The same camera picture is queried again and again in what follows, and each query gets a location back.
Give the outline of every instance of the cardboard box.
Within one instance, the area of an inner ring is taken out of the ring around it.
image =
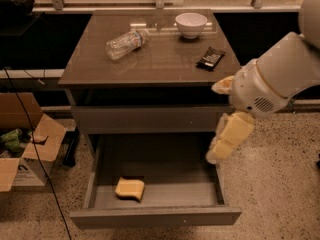
[[[43,113],[32,93],[18,93],[29,115],[35,143],[27,144],[21,158],[0,158],[0,192],[12,186],[45,186],[66,133],[65,128]],[[15,93],[0,93],[0,129],[30,129],[30,122]]]

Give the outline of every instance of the white bowl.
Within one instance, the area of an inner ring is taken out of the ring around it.
[[[176,17],[180,33],[188,39],[196,38],[204,29],[208,19],[199,13],[182,13]]]

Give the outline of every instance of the black cable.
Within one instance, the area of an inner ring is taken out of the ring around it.
[[[58,197],[57,197],[56,192],[55,192],[55,190],[54,190],[54,187],[53,187],[53,184],[52,184],[52,182],[51,182],[51,179],[50,179],[48,173],[46,172],[46,170],[45,170],[44,167],[43,167],[43,164],[42,164],[42,162],[41,162],[41,160],[40,160],[40,156],[39,156],[39,153],[38,153],[37,146],[36,146],[36,144],[35,144],[35,142],[34,142],[33,126],[32,126],[32,123],[31,123],[31,119],[30,119],[29,114],[28,114],[28,112],[27,112],[27,110],[26,110],[26,107],[24,106],[24,104],[23,104],[23,102],[22,102],[22,100],[21,100],[18,92],[16,91],[16,89],[15,89],[15,87],[14,87],[12,81],[11,81],[11,78],[10,78],[10,76],[9,76],[6,68],[3,68],[3,69],[4,69],[4,72],[6,73],[6,75],[7,75],[7,77],[8,77],[8,80],[9,80],[9,82],[10,82],[10,85],[11,85],[14,93],[16,94],[16,96],[17,96],[17,98],[18,98],[18,100],[19,100],[19,102],[20,102],[20,104],[21,104],[21,106],[22,106],[22,108],[23,108],[23,110],[24,110],[27,118],[28,118],[28,121],[29,121],[29,124],[30,124],[30,129],[31,129],[31,136],[32,136],[32,140],[33,140],[33,146],[34,146],[34,149],[35,149],[35,151],[36,151],[39,164],[40,164],[42,170],[44,171],[46,177],[48,178],[48,182],[49,182],[49,184],[50,184],[50,187],[51,187],[52,193],[53,193],[53,195],[54,195],[54,198],[55,198],[55,200],[56,200],[56,203],[57,203],[59,212],[60,212],[61,217],[62,217],[62,219],[63,219],[65,228],[66,228],[66,230],[67,230],[69,239],[71,240],[72,238],[71,238],[71,235],[70,235],[70,231],[69,231],[69,228],[68,228],[68,224],[67,224],[67,222],[66,222],[66,219],[65,219],[65,217],[64,217],[64,215],[63,215],[63,212],[62,212],[62,209],[61,209],[61,207],[60,207],[60,203],[59,203]]]
[[[318,168],[320,169],[320,154],[318,154],[318,156],[319,156],[319,161],[316,164],[317,164]]]
[[[27,72],[27,70],[23,69],[23,71],[28,75],[30,76],[32,79],[36,79],[40,84],[42,85],[45,85],[45,83],[40,79],[40,78],[37,78],[37,77],[34,77],[33,75],[31,75],[30,73]],[[46,79],[46,70],[43,69],[43,77],[42,79]]]

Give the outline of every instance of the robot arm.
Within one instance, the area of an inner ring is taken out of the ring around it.
[[[236,111],[220,119],[208,162],[227,158],[253,131],[256,117],[271,115],[296,94],[320,85],[320,0],[304,0],[299,27],[303,34],[288,33],[260,58],[212,87],[229,94]]]

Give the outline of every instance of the drawer front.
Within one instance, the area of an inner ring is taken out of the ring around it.
[[[88,209],[73,212],[70,217],[80,229],[131,228],[131,227],[175,227],[233,225],[241,214],[239,208],[161,208],[144,210]]]
[[[81,133],[213,132],[230,106],[72,107]]]

